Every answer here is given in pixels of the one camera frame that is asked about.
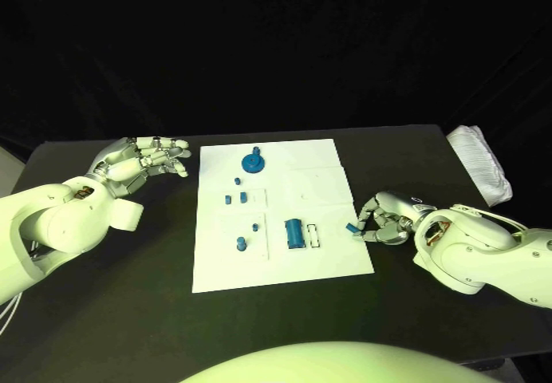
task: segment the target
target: blue object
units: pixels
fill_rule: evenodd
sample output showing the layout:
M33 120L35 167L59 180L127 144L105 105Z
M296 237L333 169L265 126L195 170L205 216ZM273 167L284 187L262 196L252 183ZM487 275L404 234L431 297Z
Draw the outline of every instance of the blue object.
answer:
M303 249L304 238L303 238L303 230L301 230L301 220L294 218L286 221L286 230L287 230L287 248Z
M350 223L348 223L348 230L355 234L355 233L358 233L360 230L358 229L358 227L353 225L353 224L350 224Z
M254 154L242 159L242 168L248 173L258 173L265 168L265 159L261 157L261 149L254 147Z
M245 244L245 238L239 237L238 238L238 250L244 251L248 248L248 245Z

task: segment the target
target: robotic hand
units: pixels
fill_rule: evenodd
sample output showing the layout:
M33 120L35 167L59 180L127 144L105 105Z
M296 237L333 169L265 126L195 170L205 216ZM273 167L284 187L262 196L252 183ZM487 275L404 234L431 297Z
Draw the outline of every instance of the robotic hand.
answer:
M365 231L373 214L376 231ZM484 215L515 228L512 234ZM414 262L464 294L490 283L520 301L552 308L552 230L528 229L486 211L454 205L437 210L418 198L382 191L368 201L353 238L398 245L414 235Z
M0 304L92 249L110 227L134 231L144 207L121 199L147 177L186 177L183 140L123 138L97 155L85 176L0 199ZM38 248L29 252L23 239Z

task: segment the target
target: dark gray table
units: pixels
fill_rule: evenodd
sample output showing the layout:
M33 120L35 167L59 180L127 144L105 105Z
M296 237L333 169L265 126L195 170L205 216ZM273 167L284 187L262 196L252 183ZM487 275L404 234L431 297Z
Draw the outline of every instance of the dark gray table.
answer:
M552 350L549 312L490 286L474 296L451 291L412 263L412 241L368 245L375 274L190 293L199 147L316 138L335 139L356 210L385 189L486 207L437 126L188 137L189 178L153 177L131 196L146 206L139 230L111 229L25 292L0 338L2 382L175 382L314 341L379 342L457 362ZM42 145L16 191L82 175L107 144Z

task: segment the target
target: white paper sheet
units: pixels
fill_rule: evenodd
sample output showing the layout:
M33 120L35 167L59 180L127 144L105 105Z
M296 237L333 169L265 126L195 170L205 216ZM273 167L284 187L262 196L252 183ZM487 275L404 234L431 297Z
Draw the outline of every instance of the white paper sheet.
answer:
M265 169L250 174L242 158L254 146ZM356 222L352 202L333 140L202 147L192 291L373 273L366 244L345 229ZM303 222L306 248L290 250L286 221L294 218ZM309 224L316 225L317 248L310 245ZM247 240L245 251L237 249L238 237Z

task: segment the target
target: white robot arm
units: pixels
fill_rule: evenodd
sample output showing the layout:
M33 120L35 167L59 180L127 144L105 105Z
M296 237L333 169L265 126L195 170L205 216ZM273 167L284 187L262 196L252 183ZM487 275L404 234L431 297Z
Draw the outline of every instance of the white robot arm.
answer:
M186 149L183 140L123 138L100 152L85 176L0 199L0 304L98 245L110 227L136 230L144 207L120 197L147 176L188 176L179 162L190 156ZM32 252L23 239L38 243Z
M368 218L379 225L365 231ZM515 228L510 233L484 215ZM552 308L552 230L464 205L437 210L417 198L382 191L368 201L353 238L401 244L414 234L414 262L451 289L474 294L490 283L531 305Z

